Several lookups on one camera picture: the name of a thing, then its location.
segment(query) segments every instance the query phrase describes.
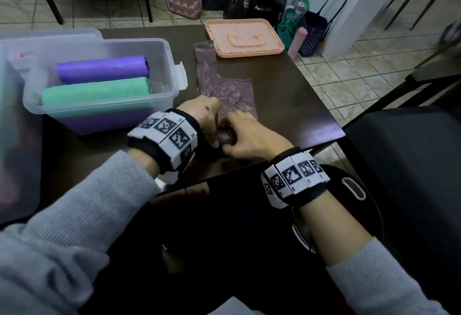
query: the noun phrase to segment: wristband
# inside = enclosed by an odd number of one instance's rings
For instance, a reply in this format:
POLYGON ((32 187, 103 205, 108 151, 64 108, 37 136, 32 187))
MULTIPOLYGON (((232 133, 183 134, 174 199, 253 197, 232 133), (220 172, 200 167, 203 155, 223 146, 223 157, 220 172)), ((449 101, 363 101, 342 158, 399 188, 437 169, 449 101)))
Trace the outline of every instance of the wristband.
POLYGON ((271 205, 284 208, 313 201, 326 190, 330 178, 310 153, 292 148, 271 161, 261 180, 271 205))
POLYGON ((128 146, 151 156, 161 174, 188 163, 200 134, 200 125, 191 115, 176 109, 168 111, 151 114, 128 133, 128 146))

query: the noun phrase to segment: gray sweater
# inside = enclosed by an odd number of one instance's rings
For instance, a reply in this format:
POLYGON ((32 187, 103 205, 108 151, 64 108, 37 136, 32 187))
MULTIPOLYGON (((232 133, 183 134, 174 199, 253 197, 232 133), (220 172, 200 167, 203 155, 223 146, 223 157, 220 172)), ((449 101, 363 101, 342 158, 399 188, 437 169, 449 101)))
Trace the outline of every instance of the gray sweater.
MULTIPOLYGON (((0 312, 76 314, 109 263, 109 246, 158 193, 147 172, 118 152, 27 224, 0 232, 0 312)), ((328 272, 359 315, 447 314, 376 239, 328 272)), ((244 314, 242 306, 231 298, 213 314, 244 314)))

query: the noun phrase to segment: tiled floor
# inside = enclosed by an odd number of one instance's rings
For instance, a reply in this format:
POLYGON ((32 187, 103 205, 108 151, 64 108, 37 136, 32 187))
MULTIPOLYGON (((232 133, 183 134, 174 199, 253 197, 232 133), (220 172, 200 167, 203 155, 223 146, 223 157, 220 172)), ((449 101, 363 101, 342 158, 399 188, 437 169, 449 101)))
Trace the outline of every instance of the tiled floor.
MULTIPOLYGON (((415 65, 435 51, 443 29, 461 18, 461 0, 437 0, 416 28, 409 31, 429 2, 411 0, 385 31, 385 25, 403 1, 396 0, 389 9, 382 9, 346 54, 296 59, 299 70, 339 124, 345 125, 402 83, 415 65)), ((0 0, 0 32, 197 25, 222 17, 222 12, 204 11, 199 20, 184 19, 170 12, 165 0, 150 0, 153 23, 147 19, 144 0, 55 0, 55 3, 66 21, 63 26, 55 21, 45 0, 0 0)), ((412 94, 390 107, 400 105, 412 94)), ((319 154, 318 159, 353 172, 337 144, 319 154)))

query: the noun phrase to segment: purple garbage bag roll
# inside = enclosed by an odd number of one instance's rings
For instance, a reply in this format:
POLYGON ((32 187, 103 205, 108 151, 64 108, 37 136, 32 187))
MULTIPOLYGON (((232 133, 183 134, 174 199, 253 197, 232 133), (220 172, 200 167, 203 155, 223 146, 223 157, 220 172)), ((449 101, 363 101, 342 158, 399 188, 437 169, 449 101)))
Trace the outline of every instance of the purple garbage bag roll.
POLYGON ((63 84, 150 76, 149 64, 144 56, 61 62, 56 64, 56 74, 63 84))

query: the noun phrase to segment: dark wooden table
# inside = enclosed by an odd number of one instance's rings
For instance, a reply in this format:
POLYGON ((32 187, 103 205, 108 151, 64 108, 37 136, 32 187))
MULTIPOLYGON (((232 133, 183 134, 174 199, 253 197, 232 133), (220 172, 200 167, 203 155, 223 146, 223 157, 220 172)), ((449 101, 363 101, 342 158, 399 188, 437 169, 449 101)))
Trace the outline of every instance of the dark wooden table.
MULTIPOLYGON (((188 88, 174 100, 178 106, 197 96, 194 44, 209 39, 204 26, 166 26, 101 30, 108 38, 164 38, 175 63, 182 62, 188 88)), ((271 56, 223 59, 218 71, 232 78, 251 79, 259 121, 280 133, 295 146, 309 149, 344 136, 322 101, 286 53, 271 56)), ((129 130, 77 136, 46 116, 43 126, 42 205, 55 201, 82 181, 117 150, 127 149, 129 130)), ((194 159, 176 183, 187 187, 250 165, 249 161, 222 158, 212 163, 194 159)))

